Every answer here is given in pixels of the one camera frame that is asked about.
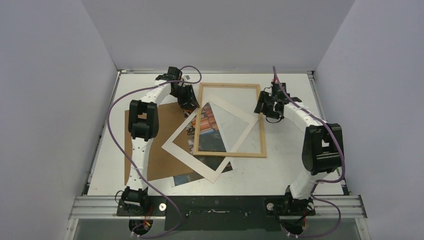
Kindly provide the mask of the wooden picture frame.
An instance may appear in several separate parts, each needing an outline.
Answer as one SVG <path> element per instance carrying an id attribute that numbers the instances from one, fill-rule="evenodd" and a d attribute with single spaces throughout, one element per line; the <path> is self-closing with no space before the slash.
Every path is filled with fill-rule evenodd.
<path id="1" fill-rule="evenodd" d="M 194 148 L 193 154 L 195 156 L 217 156 L 217 157 L 232 157 L 232 158 L 266 158 L 267 157 L 267 149 L 266 149 L 266 136 L 265 136 L 265 127 L 264 127 L 264 119 L 261 113 L 255 113 L 253 116 L 243 112 L 242 110 L 236 108 L 234 105 L 225 102 L 224 100 L 216 97 L 215 95 L 208 95 L 204 97 L 203 91 L 204 88 L 220 88 L 220 89 L 254 89 L 256 91 L 255 100 L 258 100 L 260 96 L 260 85 L 259 84 L 251 84 L 251 83 L 200 83 L 199 84 L 199 100 L 200 107 L 196 111 L 196 125 L 194 127 Z M 246 123 L 249 123 L 246 130 L 240 135 L 239 139 L 234 145 L 234 148 L 231 151 L 200 151 L 199 147 L 199 139 L 200 139 L 200 124 L 201 124 L 201 113 L 202 107 L 206 103 L 213 103 L 216 105 L 223 104 L 222 109 L 233 114 L 237 118 L 243 120 Z M 251 132 L 252 128 L 258 124 L 259 127 L 259 144 L 260 144 L 260 152 L 238 152 L 238 148 L 245 141 L 248 134 Z"/>

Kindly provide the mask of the clear acrylic sheet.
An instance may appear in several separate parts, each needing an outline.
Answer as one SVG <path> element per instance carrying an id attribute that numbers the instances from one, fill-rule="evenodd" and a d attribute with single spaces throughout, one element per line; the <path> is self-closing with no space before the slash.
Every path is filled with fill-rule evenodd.
<path id="1" fill-rule="evenodd" d="M 203 89 L 203 96 L 214 95 L 218 98 L 229 102 L 235 107 L 241 109 L 247 114 L 254 115 L 254 109 L 257 105 L 256 90 L 249 88 L 214 88 L 206 87 Z M 247 123 L 230 114 L 229 112 L 209 103 L 215 121 L 218 125 L 221 138 L 223 139 L 226 151 L 229 151 L 236 142 L 238 136 L 245 130 Z M 261 151 L 259 143 L 259 125 L 256 124 L 248 134 L 244 142 L 238 149 L 241 153 L 259 153 Z"/>

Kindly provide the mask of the colourful photo print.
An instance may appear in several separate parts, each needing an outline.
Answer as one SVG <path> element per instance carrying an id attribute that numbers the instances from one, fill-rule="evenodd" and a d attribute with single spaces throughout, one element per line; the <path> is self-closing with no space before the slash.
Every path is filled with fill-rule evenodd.
<path id="1" fill-rule="evenodd" d="M 185 127 L 186 136 L 188 138 L 187 143 L 189 147 L 189 153 L 193 154 L 194 140 L 195 140 L 195 126 L 196 118 L 194 117 L 188 125 Z M 225 152 L 226 147 L 222 139 L 221 133 L 219 131 L 218 124 L 215 120 L 212 107 L 209 103 L 204 105 L 201 109 L 201 118 L 200 118 L 200 133 L 199 133 L 199 142 L 198 149 L 200 151 L 206 152 Z M 194 156 L 198 161 L 207 166 L 213 171 L 216 171 L 221 165 L 224 157 L 221 156 Z M 173 177 L 174 185 L 180 186 L 190 182 L 198 181 L 204 177 L 197 173 L 196 171 L 185 173 L 181 175 L 176 175 Z"/>

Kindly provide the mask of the white mat board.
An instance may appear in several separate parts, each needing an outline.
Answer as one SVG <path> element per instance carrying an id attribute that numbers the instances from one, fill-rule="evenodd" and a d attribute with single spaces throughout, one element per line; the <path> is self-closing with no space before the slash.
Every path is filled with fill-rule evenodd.
<path id="1" fill-rule="evenodd" d="M 230 148 L 229 151 L 225 151 L 224 154 L 224 160 L 221 163 L 221 165 L 217 168 L 217 170 L 212 170 L 206 165 L 204 165 L 202 162 L 198 161 L 194 156 L 195 154 L 190 154 L 189 152 L 181 149 L 179 146 L 177 146 L 174 143 L 175 138 L 182 133 L 186 126 L 189 124 L 189 122 L 195 118 L 199 117 L 200 114 L 198 113 L 198 110 L 196 109 L 194 112 L 192 112 L 183 122 L 182 124 L 175 130 L 175 132 L 166 140 L 166 142 L 162 145 L 162 148 L 167 151 L 169 154 L 171 154 L 173 157 L 184 163 L 186 166 L 190 167 L 193 171 L 199 173 L 202 175 L 205 179 L 207 179 L 209 182 L 214 183 L 218 177 L 221 175 L 222 171 L 226 167 L 226 165 L 229 163 L 230 158 L 233 158 L 235 154 L 239 153 L 239 147 L 242 145 L 242 143 L 245 141 L 248 134 L 252 131 L 253 127 L 258 122 L 258 118 L 252 116 L 251 114 L 248 114 L 241 110 L 240 108 L 232 105 L 231 103 L 217 97 L 216 95 L 209 95 L 205 98 L 205 100 L 212 104 L 216 105 L 217 107 L 223 109 L 224 111 L 234 115 L 236 118 L 240 119 L 242 122 L 245 122 L 247 124 L 246 128 L 243 130 L 242 133 L 237 137 L 236 142 L 233 144 L 233 146 Z"/>

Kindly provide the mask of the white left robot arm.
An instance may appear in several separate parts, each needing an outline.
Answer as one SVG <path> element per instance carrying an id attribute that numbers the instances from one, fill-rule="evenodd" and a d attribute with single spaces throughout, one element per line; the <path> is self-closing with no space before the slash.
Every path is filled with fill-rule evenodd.
<path id="1" fill-rule="evenodd" d="M 131 137 L 132 154 L 130 178 L 127 186 L 133 190 L 148 191 L 146 179 L 150 149 L 159 132 L 159 105 L 165 97 L 171 95 L 177 99 L 184 110 L 195 110 L 200 105 L 196 99 L 193 85 L 199 81 L 189 82 L 183 77 L 186 68 L 197 70 L 192 65 L 182 68 L 170 66 L 167 73 L 156 77 L 152 89 L 139 100 L 132 100 L 128 110 L 128 132 Z"/>

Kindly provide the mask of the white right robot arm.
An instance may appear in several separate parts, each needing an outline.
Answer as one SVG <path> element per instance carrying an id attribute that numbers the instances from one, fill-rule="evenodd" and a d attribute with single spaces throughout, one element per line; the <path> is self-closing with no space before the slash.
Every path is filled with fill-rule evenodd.
<path id="1" fill-rule="evenodd" d="M 290 97 L 285 83 L 276 81 L 259 93 L 254 113 L 264 115 L 266 121 L 272 124 L 289 120 L 304 134 L 301 152 L 303 170 L 288 186 L 290 196 L 282 201 L 284 211 L 294 215 L 302 209 L 302 200 L 311 197 L 316 184 L 342 166 L 341 126 L 313 115 L 299 98 Z"/>

